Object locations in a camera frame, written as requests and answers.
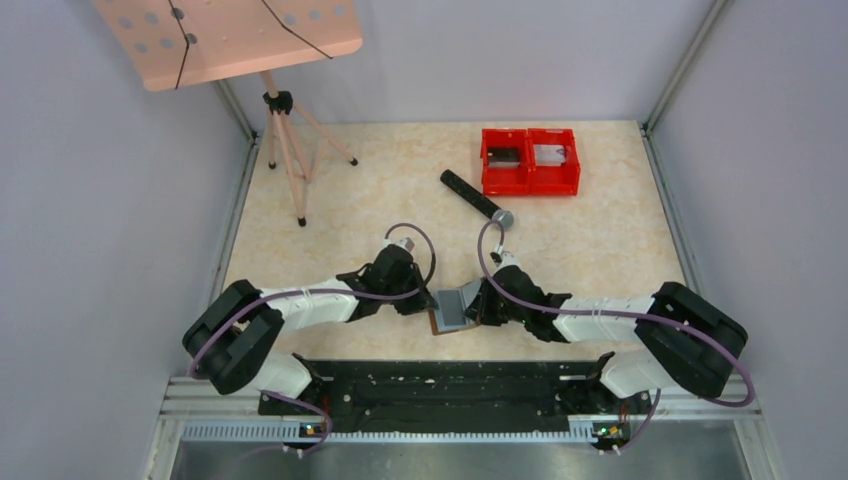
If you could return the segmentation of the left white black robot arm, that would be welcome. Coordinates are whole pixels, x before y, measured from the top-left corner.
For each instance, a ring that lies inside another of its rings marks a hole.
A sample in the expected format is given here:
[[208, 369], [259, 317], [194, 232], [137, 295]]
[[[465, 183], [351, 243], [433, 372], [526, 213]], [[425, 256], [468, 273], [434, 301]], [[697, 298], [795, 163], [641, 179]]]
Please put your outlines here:
[[222, 396], [270, 391], [295, 412], [308, 413], [320, 401], [318, 376], [299, 356], [274, 351], [278, 338], [357, 321], [384, 305], [401, 316], [437, 307], [411, 252], [398, 243], [385, 245], [356, 271], [308, 287], [260, 289], [238, 280], [183, 335], [189, 374], [208, 380]]

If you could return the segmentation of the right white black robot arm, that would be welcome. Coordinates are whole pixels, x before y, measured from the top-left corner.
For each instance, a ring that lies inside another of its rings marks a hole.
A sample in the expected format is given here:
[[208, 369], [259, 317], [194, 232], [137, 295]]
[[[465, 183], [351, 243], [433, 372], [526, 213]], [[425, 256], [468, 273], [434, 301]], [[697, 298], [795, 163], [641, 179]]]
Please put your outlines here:
[[723, 399], [749, 336], [744, 327], [687, 286], [663, 283], [647, 296], [582, 298], [551, 293], [518, 265], [502, 266], [481, 280], [464, 312], [486, 326], [521, 324], [543, 342], [588, 341], [634, 345], [602, 356], [600, 373], [586, 385], [589, 404], [612, 412], [627, 397], [678, 386], [711, 403], [740, 408], [753, 401]]

